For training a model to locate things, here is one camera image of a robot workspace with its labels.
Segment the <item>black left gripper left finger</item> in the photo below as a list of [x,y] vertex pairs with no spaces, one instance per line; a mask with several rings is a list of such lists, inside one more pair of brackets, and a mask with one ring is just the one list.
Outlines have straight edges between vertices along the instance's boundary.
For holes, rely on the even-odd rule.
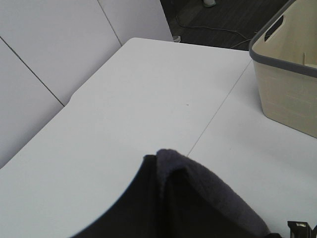
[[120,198],[75,238],[169,238],[157,182],[157,158],[146,155]]

